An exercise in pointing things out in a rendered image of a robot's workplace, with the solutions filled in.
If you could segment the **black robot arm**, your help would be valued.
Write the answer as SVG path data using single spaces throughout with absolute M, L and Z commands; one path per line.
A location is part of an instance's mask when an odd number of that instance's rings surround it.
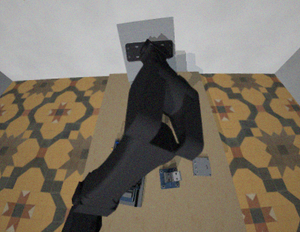
M 104 163 L 79 181 L 61 232 L 99 232 L 102 216 L 115 212 L 122 195 L 145 175 L 175 156 L 193 161 L 203 151 L 199 94 L 166 62 L 173 56 L 172 40 L 128 43 L 125 50 L 127 61 L 143 66 L 128 93 L 124 135 Z

